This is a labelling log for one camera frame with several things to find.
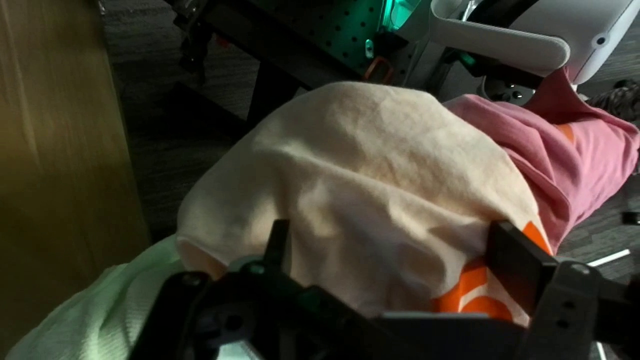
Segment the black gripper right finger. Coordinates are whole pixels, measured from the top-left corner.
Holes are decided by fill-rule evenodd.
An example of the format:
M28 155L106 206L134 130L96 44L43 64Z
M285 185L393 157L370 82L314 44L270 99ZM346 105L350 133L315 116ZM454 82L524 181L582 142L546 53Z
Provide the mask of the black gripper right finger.
M521 310L532 315L557 260L514 224L494 223L487 232L485 265Z

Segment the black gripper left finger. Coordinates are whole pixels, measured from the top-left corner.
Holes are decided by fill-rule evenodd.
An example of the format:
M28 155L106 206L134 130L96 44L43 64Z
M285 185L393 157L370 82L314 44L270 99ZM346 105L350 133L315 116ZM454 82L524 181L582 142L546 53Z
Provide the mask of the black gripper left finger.
M276 221L271 224L268 245L262 257L264 271L268 277L271 274L288 274L290 273L290 245L288 245L290 223Z

